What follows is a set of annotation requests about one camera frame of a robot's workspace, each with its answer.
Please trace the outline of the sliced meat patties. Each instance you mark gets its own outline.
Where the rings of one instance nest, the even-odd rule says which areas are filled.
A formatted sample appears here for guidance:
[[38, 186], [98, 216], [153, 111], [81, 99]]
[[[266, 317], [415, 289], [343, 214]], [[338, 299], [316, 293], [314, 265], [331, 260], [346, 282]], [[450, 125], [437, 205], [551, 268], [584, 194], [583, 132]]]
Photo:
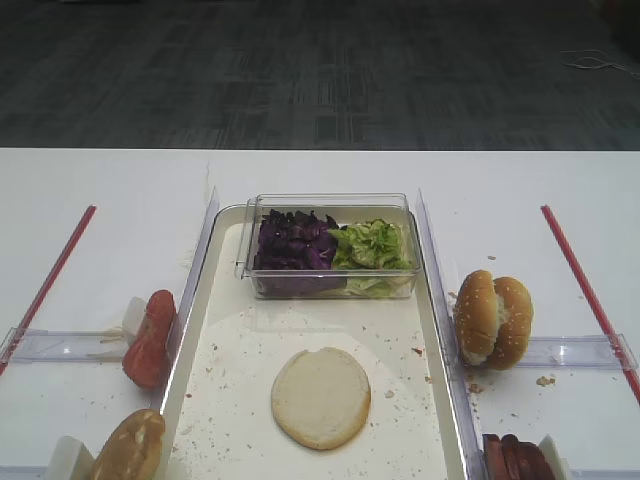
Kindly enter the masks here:
[[542, 450], [513, 434], [483, 435], [484, 459], [491, 480], [555, 480]]

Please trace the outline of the bottom bun slice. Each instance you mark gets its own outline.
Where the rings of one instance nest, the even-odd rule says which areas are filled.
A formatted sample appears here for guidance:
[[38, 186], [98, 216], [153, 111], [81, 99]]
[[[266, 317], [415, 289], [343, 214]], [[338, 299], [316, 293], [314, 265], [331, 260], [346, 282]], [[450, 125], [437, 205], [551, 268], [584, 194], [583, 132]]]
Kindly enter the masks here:
[[350, 441], [365, 425], [370, 406], [365, 370], [352, 355], [334, 347], [298, 352], [271, 389], [277, 425], [314, 450], [332, 450]]

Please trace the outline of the clear plastic salad container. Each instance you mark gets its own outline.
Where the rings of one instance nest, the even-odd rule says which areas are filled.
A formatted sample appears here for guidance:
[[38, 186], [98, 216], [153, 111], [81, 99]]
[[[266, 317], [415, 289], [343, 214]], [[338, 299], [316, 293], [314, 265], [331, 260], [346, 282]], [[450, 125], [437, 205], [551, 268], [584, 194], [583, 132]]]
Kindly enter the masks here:
[[236, 260], [259, 298], [406, 298], [422, 267], [400, 193], [261, 194]]

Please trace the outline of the white metal tray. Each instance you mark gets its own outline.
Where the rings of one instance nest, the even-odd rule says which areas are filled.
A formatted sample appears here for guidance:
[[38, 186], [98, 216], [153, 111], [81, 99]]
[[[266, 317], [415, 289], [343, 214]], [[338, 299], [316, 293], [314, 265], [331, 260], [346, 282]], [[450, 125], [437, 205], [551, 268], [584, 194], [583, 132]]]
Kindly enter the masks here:
[[[165, 410], [161, 479], [460, 479], [429, 295], [401, 300], [260, 300], [235, 274], [245, 210], [223, 209]], [[333, 346], [371, 385], [368, 421], [346, 445], [313, 451], [274, 422], [270, 391], [286, 361]]]

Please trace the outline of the left red strip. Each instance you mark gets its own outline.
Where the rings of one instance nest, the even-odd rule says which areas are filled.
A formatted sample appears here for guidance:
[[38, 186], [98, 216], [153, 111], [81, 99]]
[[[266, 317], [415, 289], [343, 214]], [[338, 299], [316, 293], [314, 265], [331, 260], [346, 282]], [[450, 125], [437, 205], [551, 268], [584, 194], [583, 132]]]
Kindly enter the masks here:
[[97, 210], [97, 207], [95, 205], [89, 205], [86, 208], [80, 221], [78, 222], [71, 236], [67, 240], [63, 250], [59, 254], [54, 265], [52, 266], [51, 270], [47, 274], [45, 280], [43, 281], [41, 287], [37, 291], [34, 299], [29, 305], [29, 308], [25, 312], [22, 320], [20, 321], [18, 326], [13, 330], [13, 332], [8, 335], [8, 340], [9, 340], [8, 345], [3, 350], [3, 353], [1, 354], [1, 369], [0, 369], [1, 374], [5, 372], [9, 364], [9, 360], [11, 359], [13, 353], [16, 350], [16, 347], [18, 346], [20, 340], [24, 336], [24, 333], [26, 332], [26, 330], [30, 327], [31, 322], [36, 316], [36, 313], [38, 312], [39, 308], [43, 304], [48, 292], [50, 291], [51, 287], [53, 286], [60, 272], [64, 268], [70, 255], [73, 253], [77, 243], [79, 242], [82, 235], [84, 234], [96, 210]]

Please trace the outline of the sesame bun left piece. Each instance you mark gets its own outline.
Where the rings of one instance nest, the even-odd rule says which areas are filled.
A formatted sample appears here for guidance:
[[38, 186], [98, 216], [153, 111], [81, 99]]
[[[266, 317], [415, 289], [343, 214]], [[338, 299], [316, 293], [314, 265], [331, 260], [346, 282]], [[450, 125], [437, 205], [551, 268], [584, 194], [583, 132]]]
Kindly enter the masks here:
[[476, 270], [463, 281], [454, 306], [455, 333], [463, 359], [480, 365], [498, 336], [498, 300], [489, 271]]

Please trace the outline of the sesame bun right piece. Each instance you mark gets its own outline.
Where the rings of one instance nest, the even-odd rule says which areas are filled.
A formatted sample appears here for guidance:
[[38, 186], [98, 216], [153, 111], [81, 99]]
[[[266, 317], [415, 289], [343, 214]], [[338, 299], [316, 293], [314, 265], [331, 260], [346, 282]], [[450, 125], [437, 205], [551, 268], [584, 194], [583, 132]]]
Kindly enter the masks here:
[[515, 278], [496, 278], [494, 290], [499, 300], [501, 325], [487, 366], [507, 370], [515, 366], [528, 349], [533, 303], [528, 289]]

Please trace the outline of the top bun left side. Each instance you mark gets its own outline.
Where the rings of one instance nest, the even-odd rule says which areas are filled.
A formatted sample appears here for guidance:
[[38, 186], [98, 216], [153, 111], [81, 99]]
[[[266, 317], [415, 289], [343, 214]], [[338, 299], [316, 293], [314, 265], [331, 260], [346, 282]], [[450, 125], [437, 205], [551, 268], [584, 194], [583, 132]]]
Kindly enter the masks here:
[[112, 432], [95, 460], [90, 479], [152, 479], [160, 463], [165, 421], [154, 409], [140, 409]]

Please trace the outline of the lower right clear rail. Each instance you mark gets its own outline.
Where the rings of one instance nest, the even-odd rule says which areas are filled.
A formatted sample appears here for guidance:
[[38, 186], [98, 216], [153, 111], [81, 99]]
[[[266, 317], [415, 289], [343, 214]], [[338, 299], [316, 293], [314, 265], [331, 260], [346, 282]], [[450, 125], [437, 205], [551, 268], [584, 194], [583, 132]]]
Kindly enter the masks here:
[[573, 480], [640, 480], [639, 470], [572, 470]]

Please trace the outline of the right red strip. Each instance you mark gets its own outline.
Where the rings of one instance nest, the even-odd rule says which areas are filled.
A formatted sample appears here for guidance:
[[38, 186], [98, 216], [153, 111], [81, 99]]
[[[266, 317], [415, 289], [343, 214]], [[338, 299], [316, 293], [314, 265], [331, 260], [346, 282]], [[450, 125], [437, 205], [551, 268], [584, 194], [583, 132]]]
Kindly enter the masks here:
[[585, 274], [579, 260], [577, 259], [568, 239], [566, 238], [558, 220], [556, 219], [549, 205], [543, 205], [540, 210], [549, 225], [554, 238], [560, 247], [568, 265], [570, 266], [576, 281], [578, 282], [591, 311], [593, 312], [602, 332], [608, 338], [614, 355], [618, 359], [627, 383], [633, 392], [637, 401], [639, 397], [639, 376], [636, 368], [631, 366], [631, 357], [628, 351], [622, 346], [621, 336], [615, 331], [613, 325], [609, 321], [591, 283]]

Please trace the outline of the white block behind tomato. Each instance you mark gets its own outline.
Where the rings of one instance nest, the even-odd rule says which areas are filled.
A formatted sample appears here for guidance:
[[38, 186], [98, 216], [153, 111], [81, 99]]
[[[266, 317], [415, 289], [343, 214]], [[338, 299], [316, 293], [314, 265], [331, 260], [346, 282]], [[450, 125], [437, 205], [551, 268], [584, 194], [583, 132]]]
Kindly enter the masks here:
[[133, 297], [127, 306], [121, 324], [123, 336], [128, 345], [135, 341], [145, 319], [145, 314], [146, 301], [139, 297]]

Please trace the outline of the tomato slices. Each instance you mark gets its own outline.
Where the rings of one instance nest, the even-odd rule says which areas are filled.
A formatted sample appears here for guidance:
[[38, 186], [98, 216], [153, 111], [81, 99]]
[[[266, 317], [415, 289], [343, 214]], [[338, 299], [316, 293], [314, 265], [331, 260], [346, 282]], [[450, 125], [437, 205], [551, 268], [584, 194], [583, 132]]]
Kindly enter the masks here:
[[154, 292], [145, 307], [142, 325], [127, 350], [124, 373], [140, 388], [158, 388], [169, 369], [167, 341], [176, 316], [173, 295], [168, 290]]

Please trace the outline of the upper left clear rail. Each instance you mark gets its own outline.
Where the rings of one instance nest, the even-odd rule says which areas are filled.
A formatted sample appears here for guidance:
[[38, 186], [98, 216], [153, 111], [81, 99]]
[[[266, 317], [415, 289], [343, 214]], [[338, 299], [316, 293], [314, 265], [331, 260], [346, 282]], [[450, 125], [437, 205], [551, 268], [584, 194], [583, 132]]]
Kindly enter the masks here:
[[121, 330], [51, 331], [12, 328], [1, 345], [1, 364], [11, 362], [117, 362], [128, 350]]

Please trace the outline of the white block behind meat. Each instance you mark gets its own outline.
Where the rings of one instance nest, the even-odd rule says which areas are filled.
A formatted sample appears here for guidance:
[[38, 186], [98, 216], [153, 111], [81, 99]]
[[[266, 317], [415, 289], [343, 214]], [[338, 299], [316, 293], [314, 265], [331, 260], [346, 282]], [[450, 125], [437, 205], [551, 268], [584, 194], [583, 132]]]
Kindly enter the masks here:
[[573, 480], [567, 460], [560, 455], [556, 443], [550, 435], [546, 435], [539, 442], [538, 448], [541, 450], [556, 480]]

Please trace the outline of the white block behind bun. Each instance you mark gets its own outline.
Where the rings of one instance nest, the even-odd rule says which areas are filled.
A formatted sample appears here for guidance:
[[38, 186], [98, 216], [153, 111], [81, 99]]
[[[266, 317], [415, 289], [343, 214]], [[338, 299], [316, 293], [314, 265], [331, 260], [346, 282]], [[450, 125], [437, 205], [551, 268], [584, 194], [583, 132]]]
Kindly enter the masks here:
[[58, 439], [44, 480], [89, 480], [94, 457], [85, 444], [71, 436]]

